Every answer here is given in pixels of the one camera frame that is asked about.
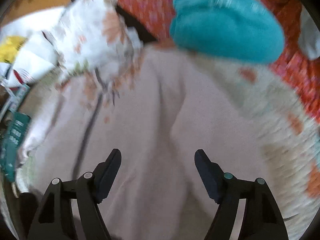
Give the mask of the light pink sweatshirt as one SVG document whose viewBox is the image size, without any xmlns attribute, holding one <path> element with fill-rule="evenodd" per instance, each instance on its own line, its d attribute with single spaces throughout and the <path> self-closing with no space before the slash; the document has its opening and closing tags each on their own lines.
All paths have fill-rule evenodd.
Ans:
<svg viewBox="0 0 320 240">
<path fill-rule="evenodd" d="M 71 79 L 48 96 L 54 116 L 21 173 L 42 196 L 54 178 L 78 178 L 114 148 L 122 162 L 99 206 L 114 239 L 204 239 L 217 210 L 194 163 L 203 149 L 239 179 L 271 176 L 252 123 L 190 56 L 146 48 L 142 61 L 107 100 L 95 74 Z"/>
</svg>

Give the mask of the heart patterned bed quilt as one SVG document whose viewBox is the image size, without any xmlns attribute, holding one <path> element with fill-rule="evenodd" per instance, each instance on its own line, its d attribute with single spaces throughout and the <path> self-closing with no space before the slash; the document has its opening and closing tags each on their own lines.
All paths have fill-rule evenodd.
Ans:
<svg viewBox="0 0 320 240">
<path fill-rule="evenodd" d="M 271 176 L 266 181 L 284 217 L 288 237 L 299 239 L 319 209 L 317 187 L 310 181 L 319 157 L 319 124 L 305 113 L 294 90 L 266 66 L 187 55 L 196 69 L 212 79 L 240 115 L 252 123 Z M 139 66 L 142 56 L 115 80 L 110 89 L 102 88 L 107 100 L 116 98 L 118 85 Z M 22 110 L 31 116 L 32 123 L 18 152 L 13 185 L 18 192 L 31 192 L 21 187 L 21 173 L 31 151 L 43 143 L 53 122 L 54 116 L 46 114 L 44 106 L 54 90 L 63 88 L 57 88 L 55 80 L 56 75 L 49 74 L 35 86 L 22 106 Z"/>
</svg>

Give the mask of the teal cardboard box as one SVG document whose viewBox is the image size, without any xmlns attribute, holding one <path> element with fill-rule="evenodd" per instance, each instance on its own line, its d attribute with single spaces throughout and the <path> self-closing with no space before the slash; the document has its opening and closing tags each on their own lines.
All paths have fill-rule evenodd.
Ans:
<svg viewBox="0 0 320 240">
<path fill-rule="evenodd" d="M 17 152 L 23 142 L 30 120 L 30 116 L 15 112 L 1 143 L 1 170 L 11 183 L 15 181 Z"/>
</svg>

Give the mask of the light blue dotted box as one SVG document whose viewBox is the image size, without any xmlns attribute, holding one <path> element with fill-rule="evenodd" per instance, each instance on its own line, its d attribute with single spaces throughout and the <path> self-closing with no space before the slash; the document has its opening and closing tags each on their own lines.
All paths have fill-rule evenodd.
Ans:
<svg viewBox="0 0 320 240">
<path fill-rule="evenodd" d="M 1 120 L 7 112 L 15 113 L 28 94 L 30 87 L 22 85 L 14 90 L 1 85 Z"/>
</svg>

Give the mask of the white plastic bag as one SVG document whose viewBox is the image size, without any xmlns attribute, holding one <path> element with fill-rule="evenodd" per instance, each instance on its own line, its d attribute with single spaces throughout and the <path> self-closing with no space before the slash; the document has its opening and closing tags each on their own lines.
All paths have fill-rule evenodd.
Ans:
<svg viewBox="0 0 320 240">
<path fill-rule="evenodd" d="M 1 63 L 3 86 L 15 88 L 35 83 L 56 67 L 57 53 L 44 34 L 57 24 L 64 10 L 64 7 L 40 10 L 1 27 L 1 42 L 9 36 L 27 39 L 11 66 Z"/>
</svg>

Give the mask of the yellow plastic bag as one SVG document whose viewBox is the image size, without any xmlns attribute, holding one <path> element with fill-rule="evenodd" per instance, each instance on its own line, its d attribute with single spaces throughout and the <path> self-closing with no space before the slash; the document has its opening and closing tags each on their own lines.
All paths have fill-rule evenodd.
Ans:
<svg viewBox="0 0 320 240">
<path fill-rule="evenodd" d="M 22 36 L 7 36 L 0 47 L 0 61 L 13 63 L 23 44 L 27 39 Z"/>
</svg>

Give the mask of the floral white pillow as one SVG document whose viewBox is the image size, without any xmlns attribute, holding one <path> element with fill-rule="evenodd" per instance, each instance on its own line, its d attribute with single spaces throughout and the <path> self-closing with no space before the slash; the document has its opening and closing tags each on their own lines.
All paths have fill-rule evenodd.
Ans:
<svg viewBox="0 0 320 240">
<path fill-rule="evenodd" d="M 58 54 L 58 86 L 71 77 L 96 74 L 104 90 L 137 62 L 138 33 L 116 12 L 118 0 L 74 0 L 44 32 Z"/>
</svg>

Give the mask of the teal folded cloth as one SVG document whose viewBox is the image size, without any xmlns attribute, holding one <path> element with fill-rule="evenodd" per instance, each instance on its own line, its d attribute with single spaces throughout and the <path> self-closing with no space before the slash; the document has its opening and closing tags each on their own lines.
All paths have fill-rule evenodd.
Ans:
<svg viewBox="0 0 320 240">
<path fill-rule="evenodd" d="M 274 14 L 259 0 L 173 0 L 169 34 L 181 48 L 269 64 L 285 48 Z"/>
</svg>

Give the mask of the red patterned blanket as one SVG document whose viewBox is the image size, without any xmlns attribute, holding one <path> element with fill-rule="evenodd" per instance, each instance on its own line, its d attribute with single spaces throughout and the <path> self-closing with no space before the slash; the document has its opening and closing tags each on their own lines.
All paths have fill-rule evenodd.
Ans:
<svg viewBox="0 0 320 240">
<path fill-rule="evenodd" d="M 159 40 L 270 65 L 319 118 L 319 60 L 298 46 L 299 0 L 119 0 L 119 6 Z"/>
</svg>

